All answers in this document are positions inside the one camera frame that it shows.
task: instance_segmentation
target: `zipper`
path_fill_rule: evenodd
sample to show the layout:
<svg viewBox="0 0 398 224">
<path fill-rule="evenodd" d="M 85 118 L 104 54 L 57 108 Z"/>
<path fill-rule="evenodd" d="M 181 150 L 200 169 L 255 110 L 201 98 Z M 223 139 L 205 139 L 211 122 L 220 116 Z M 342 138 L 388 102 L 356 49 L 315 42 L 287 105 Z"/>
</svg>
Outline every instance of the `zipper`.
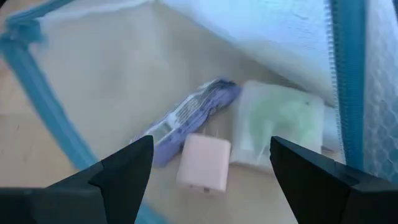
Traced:
<svg viewBox="0 0 398 224">
<path fill-rule="evenodd" d="M 363 170 L 364 0 L 326 0 L 329 58 L 340 144 L 347 165 Z"/>
<path fill-rule="evenodd" d="M 19 12 L 6 19 L 7 26 L 13 26 L 20 22 L 29 21 L 46 15 L 48 12 L 56 10 L 74 0 L 53 0 L 33 7 L 27 11 Z"/>
</svg>

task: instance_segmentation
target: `white package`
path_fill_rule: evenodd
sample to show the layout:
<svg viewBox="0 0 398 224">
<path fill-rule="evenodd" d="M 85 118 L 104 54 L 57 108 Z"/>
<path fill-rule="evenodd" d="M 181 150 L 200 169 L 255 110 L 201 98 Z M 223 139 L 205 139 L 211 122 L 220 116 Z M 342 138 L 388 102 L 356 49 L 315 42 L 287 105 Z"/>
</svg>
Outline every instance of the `white package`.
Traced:
<svg viewBox="0 0 398 224">
<path fill-rule="evenodd" d="M 272 172 L 269 160 L 272 136 L 321 153 L 323 116 L 324 105 L 319 96 L 248 81 L 234 108 L 230 162 Z"/>
</svg>

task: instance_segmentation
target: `pink box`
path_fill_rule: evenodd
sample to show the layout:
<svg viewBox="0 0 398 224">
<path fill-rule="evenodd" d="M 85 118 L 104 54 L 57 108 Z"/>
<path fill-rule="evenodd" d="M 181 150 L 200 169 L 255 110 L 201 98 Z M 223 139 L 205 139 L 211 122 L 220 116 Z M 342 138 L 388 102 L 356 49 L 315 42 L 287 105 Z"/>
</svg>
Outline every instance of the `pink box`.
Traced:
<svg viewBox="0 0 398 224">
<path fill-rule="evenodd" d="M 189 134 L 185 140 L 177 173 L 182 187 L 206 194 L 226 191 L 231 143 L 202 134 Z"/>
</svg>

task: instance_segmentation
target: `wooden surface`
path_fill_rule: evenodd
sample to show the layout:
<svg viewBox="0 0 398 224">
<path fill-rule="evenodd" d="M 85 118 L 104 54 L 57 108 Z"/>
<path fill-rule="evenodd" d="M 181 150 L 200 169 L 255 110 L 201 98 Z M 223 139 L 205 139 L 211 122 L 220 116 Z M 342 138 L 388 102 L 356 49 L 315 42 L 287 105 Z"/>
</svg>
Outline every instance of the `wooden surface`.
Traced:
<svg viewBox="0 0 398 224">
<path fill-rule="evenodd" d="M 7 1 L 0 8 L 1 27 L 10 13 L 38 2 Z M 75 172 L 1 59 L 0 186 L 45 187 Z"/>
</svg>

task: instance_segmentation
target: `blue zipper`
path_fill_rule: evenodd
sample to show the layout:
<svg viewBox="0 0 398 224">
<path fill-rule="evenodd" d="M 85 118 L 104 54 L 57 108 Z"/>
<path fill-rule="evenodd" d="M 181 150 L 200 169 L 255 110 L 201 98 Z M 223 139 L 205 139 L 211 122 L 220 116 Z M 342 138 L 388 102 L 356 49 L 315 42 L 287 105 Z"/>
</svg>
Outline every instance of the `blue zipper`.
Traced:
<svg viewBox="0 0 398 224">
<path fill-rule="evenodd" d="M 363 170 L 366 1 L 329 0 L 330 58 L 346 164 Z"/>
</svg>

